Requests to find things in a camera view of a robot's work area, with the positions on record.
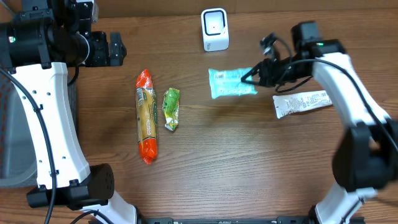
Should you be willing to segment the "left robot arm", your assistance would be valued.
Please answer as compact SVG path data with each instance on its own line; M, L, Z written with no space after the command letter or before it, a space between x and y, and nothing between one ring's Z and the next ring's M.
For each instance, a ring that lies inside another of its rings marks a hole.
M94 1L24 1L1 24L1 74L16 87L35 150L32 208L65 206L102 223L137 223L135 206L115 191L109 164L91 166L78 142L68 69L118 67L127 50L117 32L94 32Z

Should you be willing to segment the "white gold-capped cream tube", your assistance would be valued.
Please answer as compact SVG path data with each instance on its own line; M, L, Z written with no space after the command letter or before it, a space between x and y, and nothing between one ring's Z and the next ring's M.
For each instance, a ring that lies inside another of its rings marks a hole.
M333 104L325 90L301 92L291 95L274 95L272 99L278 119L289 114L310 111Z

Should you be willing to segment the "teal snack packet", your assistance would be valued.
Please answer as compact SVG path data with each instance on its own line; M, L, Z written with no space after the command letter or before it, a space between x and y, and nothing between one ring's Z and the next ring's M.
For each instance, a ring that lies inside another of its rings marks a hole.
M256 95L254 85L246 84L241 78L251 71L251 67L238 68L234 70L208 69L211 97L216 99L220 96Z

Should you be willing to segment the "orange pasta package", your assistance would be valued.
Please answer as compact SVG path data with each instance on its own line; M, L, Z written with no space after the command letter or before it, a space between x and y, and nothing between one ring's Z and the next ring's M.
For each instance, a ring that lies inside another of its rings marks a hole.
M150 165L157 157L157 97L148 69L136 80L137 137L141 159Z

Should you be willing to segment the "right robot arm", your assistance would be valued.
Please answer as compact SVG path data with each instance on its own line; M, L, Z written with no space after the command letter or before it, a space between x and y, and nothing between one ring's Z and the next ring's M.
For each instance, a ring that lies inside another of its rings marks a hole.
M260 41L266 58L241 81L273 87L279 93L285 84L297 88L316 80L330 97L345 128L332 160L334 184L325 198L305 217L290 217L293 223L363 223L355 213L368 200L397 180L397 121L372 98L357 76L350 56L337 39L321 37L317 23L300 22L291 30L293 47L281 59L274 47L277 36Z

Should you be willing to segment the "green snack packet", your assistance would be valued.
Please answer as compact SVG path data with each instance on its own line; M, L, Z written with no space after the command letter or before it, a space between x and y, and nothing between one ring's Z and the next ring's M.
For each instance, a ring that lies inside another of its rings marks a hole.
M162 109L165 116L165 127L170 131L175 131L178 126L179 108L180 90L169 88L164 94Z

